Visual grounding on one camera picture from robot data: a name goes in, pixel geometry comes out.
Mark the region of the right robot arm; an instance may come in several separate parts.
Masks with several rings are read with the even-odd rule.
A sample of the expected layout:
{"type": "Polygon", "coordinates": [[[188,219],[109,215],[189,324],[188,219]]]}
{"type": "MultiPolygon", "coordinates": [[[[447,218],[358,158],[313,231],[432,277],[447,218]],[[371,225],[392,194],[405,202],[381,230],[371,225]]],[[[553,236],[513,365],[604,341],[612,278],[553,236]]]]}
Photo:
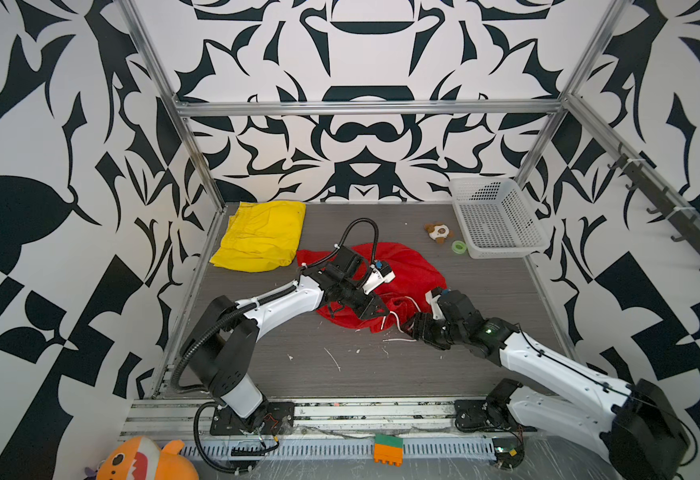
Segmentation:
{"type": "Polygon", "coordinates": [[[672,479],[696,457],[695,435],[659,386],[625,382],[563,356],[520,325],[483,316],[458,290],[436,288],[425,299],[429,311],[410,317],[401,332],[441,351],[463,346],[545,389],[503,379],[478,405],[458,407],[458,430],[541,430],[597,454],[624,479],[672,479]]]}

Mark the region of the brown white plush toy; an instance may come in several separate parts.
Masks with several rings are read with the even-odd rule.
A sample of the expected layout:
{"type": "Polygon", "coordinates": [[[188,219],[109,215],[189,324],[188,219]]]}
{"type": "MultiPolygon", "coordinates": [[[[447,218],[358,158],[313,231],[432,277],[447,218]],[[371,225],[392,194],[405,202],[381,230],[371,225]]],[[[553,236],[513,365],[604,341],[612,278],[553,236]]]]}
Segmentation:
{"type": "Polygon", "coordinates": [[[429,238],[438,244],[444,244],[453,236],[451,229],[444,223],[426,224],[424,229],[429,238]]]}

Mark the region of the grey wall hook rack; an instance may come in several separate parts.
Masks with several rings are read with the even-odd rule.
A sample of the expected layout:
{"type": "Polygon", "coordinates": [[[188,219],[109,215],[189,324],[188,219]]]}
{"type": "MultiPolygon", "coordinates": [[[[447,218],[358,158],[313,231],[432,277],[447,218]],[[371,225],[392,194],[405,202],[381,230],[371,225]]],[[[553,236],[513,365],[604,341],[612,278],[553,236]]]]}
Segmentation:
{"type": "Polygon", "coordinates": [[[654,220],[668,222],[676,231],[671,240],[687,243],[700,256],[700,211],[684,199],[649,160],[631,156],[623,143],[616,148],[608,147],[606,151],[614,159],[608,166],[609,171],[617,172],[627,181],[623,220],[627,221],[633,198],[642,197],[649,203],[646,214],[654,220]]]}

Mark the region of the green tape roll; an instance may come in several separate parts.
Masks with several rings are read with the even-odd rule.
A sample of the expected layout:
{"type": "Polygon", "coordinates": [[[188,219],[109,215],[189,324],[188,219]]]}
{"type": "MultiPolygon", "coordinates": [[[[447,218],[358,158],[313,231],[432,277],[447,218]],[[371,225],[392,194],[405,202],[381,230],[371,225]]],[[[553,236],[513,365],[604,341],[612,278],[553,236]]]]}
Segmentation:
{"type": "Polygon", "coordinates": [[[463,255],[467,252],[467,245],[460,240],[455,240],[451,244],[451,250],[457,255],[463,255]]]}

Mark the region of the yellow shorts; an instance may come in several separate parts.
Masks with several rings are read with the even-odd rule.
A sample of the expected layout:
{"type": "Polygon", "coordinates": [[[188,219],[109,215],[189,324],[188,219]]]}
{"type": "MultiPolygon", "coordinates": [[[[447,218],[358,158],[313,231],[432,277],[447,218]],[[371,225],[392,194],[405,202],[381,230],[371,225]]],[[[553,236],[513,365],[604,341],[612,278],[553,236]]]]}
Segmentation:
{"type": "Polygon", "coordinates": [[[261,273],[290,265],[300,244],[307,207],[295,201],[241,202],[210,263],[261,273]]]}

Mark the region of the orange green toy block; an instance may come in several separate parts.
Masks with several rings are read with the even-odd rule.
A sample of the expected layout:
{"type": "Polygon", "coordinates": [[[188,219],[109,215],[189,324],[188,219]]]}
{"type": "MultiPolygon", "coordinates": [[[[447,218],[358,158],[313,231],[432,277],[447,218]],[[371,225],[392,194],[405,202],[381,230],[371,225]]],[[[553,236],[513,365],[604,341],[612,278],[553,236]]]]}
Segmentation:
{"type": "Polygon", "coordinates": [[[404,441],[396,436],[376,434],[373,460],[375,463],[401,467],[404,461],[404,441]]]}

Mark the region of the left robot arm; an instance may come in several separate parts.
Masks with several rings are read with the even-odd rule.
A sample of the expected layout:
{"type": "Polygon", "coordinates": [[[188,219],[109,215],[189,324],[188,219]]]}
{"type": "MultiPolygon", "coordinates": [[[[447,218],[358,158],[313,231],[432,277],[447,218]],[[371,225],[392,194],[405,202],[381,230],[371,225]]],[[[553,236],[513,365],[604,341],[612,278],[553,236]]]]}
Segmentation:
{"type": "Polygon", "coordinates": [[[214,299],[180,349],[170,385],[177,393],[206,392],[226,406],[247,431],[258,428],[268,402],[248,375],[258,341],[304,313],[337,304],[358,319],[389,313],[375,289],[395,279],[382,260],[365,260],[340,247],[328,259],[300,268],[297,278],[263,295],[236,302],[214,299]]]}

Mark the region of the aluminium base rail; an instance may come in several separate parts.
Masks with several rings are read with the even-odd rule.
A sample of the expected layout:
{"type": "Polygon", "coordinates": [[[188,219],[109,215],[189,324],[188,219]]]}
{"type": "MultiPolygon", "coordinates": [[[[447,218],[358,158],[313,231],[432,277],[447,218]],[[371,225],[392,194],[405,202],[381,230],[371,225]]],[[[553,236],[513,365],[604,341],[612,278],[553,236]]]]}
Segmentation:
{"type": "MultiPolygon", "coordinates": [[[[303,398],[293,409],[274,414],[280,434],[360,437],[374,432],[451,435],[456,432],[457,397],[303,398]]],[[[119,438],[147,436],[156,441],[192,438],[192,421],[201,398],[137,400],[119,438]]]]}

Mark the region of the white plastic basket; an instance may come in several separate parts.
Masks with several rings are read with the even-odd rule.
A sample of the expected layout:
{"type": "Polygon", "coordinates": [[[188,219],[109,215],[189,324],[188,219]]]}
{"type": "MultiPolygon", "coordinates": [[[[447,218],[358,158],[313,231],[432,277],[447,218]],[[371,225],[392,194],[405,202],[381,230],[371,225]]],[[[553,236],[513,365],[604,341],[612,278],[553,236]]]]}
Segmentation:
{"type": "Polygon", "coordinates": [[[514,179],[455,178],[449,191],[471,258],[522,258],[549,245],[548,234],[514,179]]]}

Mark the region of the red shorts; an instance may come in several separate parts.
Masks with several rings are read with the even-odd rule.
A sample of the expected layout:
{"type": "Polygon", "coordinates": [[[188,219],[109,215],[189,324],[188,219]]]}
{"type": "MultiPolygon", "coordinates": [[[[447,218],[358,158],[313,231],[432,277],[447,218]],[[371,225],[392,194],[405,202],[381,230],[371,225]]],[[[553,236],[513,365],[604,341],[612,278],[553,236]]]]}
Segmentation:
{"type": "Polygon", "coordinates": [[[447,287],[443,275],[420,253],[400,243],[379,243],[377,256],[387,262],[395,274],[392,282],[374,290],[390,310],[387,317],[362,321],[351,309],[340,310],[337,303],[320,308],[318,314],[343,328],[380,333],[397,324],[403,325],[418,312],[430,313],[432,309],[425,295],[433,289],[447,287]]]}

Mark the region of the green circuit board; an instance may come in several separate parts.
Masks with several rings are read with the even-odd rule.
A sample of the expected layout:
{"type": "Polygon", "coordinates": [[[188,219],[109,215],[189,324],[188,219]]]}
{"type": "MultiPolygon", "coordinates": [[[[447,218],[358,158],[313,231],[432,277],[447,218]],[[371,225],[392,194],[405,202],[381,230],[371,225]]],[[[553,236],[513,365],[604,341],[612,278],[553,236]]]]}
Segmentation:
{"type": "Polygon", "coordinates": [[[525,459],[525,448],[518,439],[510,437],[492,438],[495,461],[493,465],[505,471],[514,471],[525,459]]]}

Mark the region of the orange shark plush toy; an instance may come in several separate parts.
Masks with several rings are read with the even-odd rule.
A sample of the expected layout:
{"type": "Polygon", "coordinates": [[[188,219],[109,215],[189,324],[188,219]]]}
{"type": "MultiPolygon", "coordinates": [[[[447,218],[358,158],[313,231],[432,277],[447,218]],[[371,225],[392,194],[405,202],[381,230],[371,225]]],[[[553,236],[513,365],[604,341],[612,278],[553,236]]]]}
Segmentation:
{"type": "Polygon", "coordinates": [[[120,444],[97,469],[86,468],[86,479],[198,480],[196,467],[181,455],[184,447],[182,440],[161,447],[148,437],[134,437],[120,444]]]}

